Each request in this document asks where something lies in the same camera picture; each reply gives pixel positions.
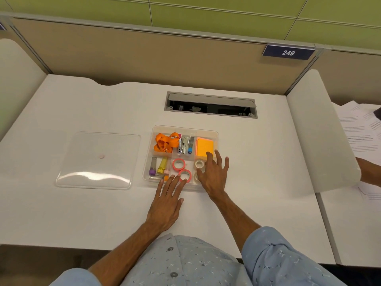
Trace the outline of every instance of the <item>sticky note pad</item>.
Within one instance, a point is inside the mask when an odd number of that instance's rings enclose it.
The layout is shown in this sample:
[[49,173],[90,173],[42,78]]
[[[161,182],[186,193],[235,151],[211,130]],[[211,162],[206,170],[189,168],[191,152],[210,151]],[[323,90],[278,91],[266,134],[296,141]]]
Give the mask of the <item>sticky note pad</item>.
[[213,140],[206,138],[197,138],[196,155],[207,156],[207,151],[213,154]]

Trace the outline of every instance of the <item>forearm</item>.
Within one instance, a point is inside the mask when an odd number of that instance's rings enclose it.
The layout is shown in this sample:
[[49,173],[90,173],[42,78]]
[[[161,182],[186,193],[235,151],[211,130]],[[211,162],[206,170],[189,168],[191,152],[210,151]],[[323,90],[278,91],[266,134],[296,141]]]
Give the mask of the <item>forearm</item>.
[[381,166],[358,157],[356,160],[361,169],[361,181],[371,185],[381,186]]
[[160,235],[157,226],[145,222],[121,245],[89,268],[103,286],[119,285],[140,255]]
[[260,228],[256,222],[250,219],[229,196],[224,192],[221,197],[213,199],[224,217],[230,231],[236,241],[238,249],[242,252],[243,245],[253,231]]

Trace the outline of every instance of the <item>shirt sleeve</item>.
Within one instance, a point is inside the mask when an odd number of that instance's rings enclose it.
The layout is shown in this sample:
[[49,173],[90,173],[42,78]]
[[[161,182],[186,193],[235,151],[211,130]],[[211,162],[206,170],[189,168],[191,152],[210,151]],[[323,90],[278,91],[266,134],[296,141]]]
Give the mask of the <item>shirt sleeve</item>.
[[74,268],[65,271],[50,286],[102,286],[88,270]]
[[345,286],[274,228],[262,227],[247,238],[242,260],[253,285]]

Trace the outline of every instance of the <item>dark blue sign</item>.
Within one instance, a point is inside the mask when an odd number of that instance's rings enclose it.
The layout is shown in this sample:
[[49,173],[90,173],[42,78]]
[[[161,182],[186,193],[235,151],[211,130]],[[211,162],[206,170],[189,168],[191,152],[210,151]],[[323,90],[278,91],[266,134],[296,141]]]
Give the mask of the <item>dark blue sign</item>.
[[262,56],[308,60],[314,52],[315,49],[310,48],[267,45]]

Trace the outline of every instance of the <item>clear plastic container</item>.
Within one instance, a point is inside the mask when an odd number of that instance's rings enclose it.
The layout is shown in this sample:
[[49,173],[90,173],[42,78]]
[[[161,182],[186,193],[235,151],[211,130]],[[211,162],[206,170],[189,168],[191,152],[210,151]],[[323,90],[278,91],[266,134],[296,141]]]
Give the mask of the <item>clear plastic container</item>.
[[77,132],[56,179],[58,187],[128,189],[131,186],[140,136]]
[[[172,153],[162,153],[162,152],[156,152],[154,150],[154,146],[156,144],[155,138],[156,138],[157,134],[162,133],[162,134],[169,136],[170,134],[172,134],[174,132],[177,132],[178,134],[181,134],[182,136],[194,137],[193,151],[191,154],[178,153],[177,148],[174,148]],[[191,174],[190,179],[185,172],[180,175],[180,178],[182,178],[182,179],[184,179],[184,178],[189,179],[189,182],[186,183],[183,190],[203,191],[203,188],[197,179],[197,172],[196,172],[195,163],[198,160],[201,160],[197,163],[198,165],[201,165],[202,161],[204,163],[206,162],[207,157],[195,155],[195,142],[196,142],[197,137],[213,140],[213,147],[214,147],[213,159],[215,160],[214,150],[218,149],[218,132],[212,131],[212,130],[188,129],[188,128],[184,128],[184,127],[170,127],[170,126],[164,126],[164,125],[155,125],[154,128],[152,129],[151,141],[149,143],[147,158],[146,158],[145,164],[144,164],[143,179],[150,181],[150,182],[158,183],[162,178],[164,178],[164,175],[161,175],[158,173],[156,173],[155,176],[151,176],[149,174],[152,157],[157,158],[156,170],[158,169],[162,159],[164,157],[168,158],[167,167],[169,165],[169,176],[171,176],[171,175],[177,176],[178,175],[179,172],[174,169],[173,162],[177,158],[180,158],[185,162],[185,168],[184,169],[188,170]]]

